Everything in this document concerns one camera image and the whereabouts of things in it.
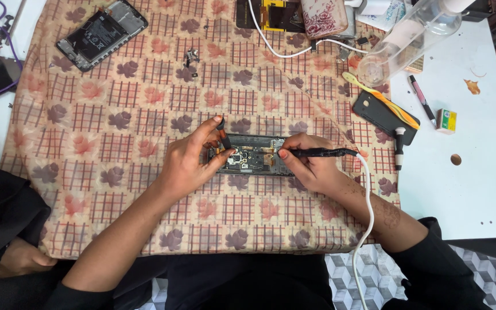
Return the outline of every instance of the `plastic bottle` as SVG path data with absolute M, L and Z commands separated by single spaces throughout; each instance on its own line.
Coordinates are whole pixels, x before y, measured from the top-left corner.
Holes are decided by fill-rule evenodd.
M 358 67 L 359 80 L 370 87 L 386 83 L 431 46 L 457 32 L 462 23 L 461 12 L 473 1 L 418 1 L 363 57 Z

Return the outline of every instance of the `floral tablecloth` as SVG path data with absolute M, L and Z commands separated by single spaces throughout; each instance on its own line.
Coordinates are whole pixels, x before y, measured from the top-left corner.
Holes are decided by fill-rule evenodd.
M 233 1 L 134 0 L 148 28 L 81 73 L 55 42 L 108 4 L 47 1 L 13 105 L 1 168 L 30 179 L 52 207 L 40 236 L 48 255 L 77 258 L 155 180 L 167 145 L 216 114 L 229 132 L 307 132 L 357 149 L 372 191 L 399 206 L 393 139 L 352 113 L 361 90 L 341 77 L 361 55 L 337 62 L 338 46 L 325 42 L 280 59 L 256 31 L 236 27 Z M 383 35 L 357 27 L 373 40 Z M 303 34 L 265 36 L 280 53 L 309 46 Z M 200 62 L 186 68 L 190 48 Z M 389 85 L 379 90 L 388 95 Z M 363 183 L 355 158 L 337 166 Z M 164 215 L 140 255 L 348 251 L 362 230 L 295 178 L 216 175 Z

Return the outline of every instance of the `black pen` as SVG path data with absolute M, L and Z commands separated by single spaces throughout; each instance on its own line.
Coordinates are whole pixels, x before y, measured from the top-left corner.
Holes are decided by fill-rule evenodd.
M 414 75 L 409 76 L 409 84 L 414 90 L 414 92 L 417 94 L 418 100 L 420 100 L 420 102 L 424 106 L 424 111 L 426 111 L 426 114 L 428 114 L 428 118 L 430 119 L 431 123 L 434 124 L 435 127 L 435 115 L 431 111 L 430 106 L 426 101 L 426 98 L 424 98 L 424 94 L 422 93 L 422 90 L 420 89 L 420 87 L 418 87 L 418 83 L 417 80 L 414 79 Z

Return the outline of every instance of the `yellow toothbrush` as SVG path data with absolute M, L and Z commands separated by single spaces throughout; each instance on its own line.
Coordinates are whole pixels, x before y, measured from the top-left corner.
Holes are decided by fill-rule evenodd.
M 360 88 L 363 88 L 364 90 L 366 90 L 369 93 L 373 94 L 376 98 L 378 98 L 378 100 L 384 102 L 384 104 L 392 112 L 394 112 L 394 114 L 397 117 L 399 117 L 405 123 L 409 124 L 410 127 L 413 127 L 416 130 L 419 130 L 420 129 L 420 125 L 414 120 L 414 118 L 412 118 L 410 115 L 408 115 L 407 112 L 403 111 L 403 109 L 401 109 L 400 107 L 398 107 L 397 104 L 395 104 L 395 103 L 387 100 L 386 97 L 384 97 L 382 95 L 382 93 L 380 93 L 378 90 L 375 90 L 375 89 L 372 89 L 372 88 L 368 88 L 367 86 L 361 84 L 361 82 L 357 81 L 357 78 L 353 74 L 351 74 L 351 73 L 349 73 L 347 71 L 342 72 L 342 77 L 344 77 L 344 79 L 346 79 L 346 81 L 348 81 L 348 82 L 350 82 L 352 84 L 355 84 L 355 85 L 359 86 Z

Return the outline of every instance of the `tiled floor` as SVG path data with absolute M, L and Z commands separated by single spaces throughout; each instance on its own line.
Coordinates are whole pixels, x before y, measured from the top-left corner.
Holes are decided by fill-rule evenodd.
M 496 309 L 496 258 L 451 247 L 466 265 L 474 271 L 474 280 L 487 294 L 484 303 Z M 356 268 L 364 290 L 364 299 L 369 310 L 378 310 L 391 298 L 405 299 L 401 286 L 403 274 L 380 245 L 365 245 L 360 250 Z M 353 278 L 352 253 L 330 254 L 325 257 L 330 275 L 332 301 L 338 310 L 361 310 L 361 298 Z M 153 280 L 152 302 L 140 310 L 163 310 L 168 281 Z

